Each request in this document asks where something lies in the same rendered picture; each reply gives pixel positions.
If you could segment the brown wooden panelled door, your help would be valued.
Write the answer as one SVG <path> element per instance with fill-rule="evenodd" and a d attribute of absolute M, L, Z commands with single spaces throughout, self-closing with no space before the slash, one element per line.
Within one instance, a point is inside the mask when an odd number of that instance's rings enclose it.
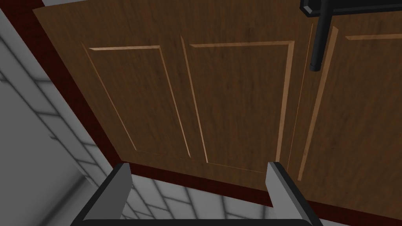
<path fill-rule="evenodd" d="M 34 10 L 121 160 L 402 220 L 402 11 L 300 0 L 86 0 Z"/>

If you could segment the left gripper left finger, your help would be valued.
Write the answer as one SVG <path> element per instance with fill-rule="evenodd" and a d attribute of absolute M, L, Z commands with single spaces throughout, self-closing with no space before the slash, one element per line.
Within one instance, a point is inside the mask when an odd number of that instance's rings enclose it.
<path fill-rule="evenodd" d="M 130 164 L 117 164 L 73 223 L 119 223 L 131 188 Z"/>

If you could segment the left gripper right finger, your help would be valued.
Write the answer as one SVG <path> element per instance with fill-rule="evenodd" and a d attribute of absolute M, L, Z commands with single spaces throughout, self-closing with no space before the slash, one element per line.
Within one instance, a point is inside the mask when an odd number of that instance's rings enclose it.
<path fill-rule="evenodd" d="M 320 219 L 279 162 L 269 162 L 265 184 L 276 215 L 274 224 L 319 224 Z"/>

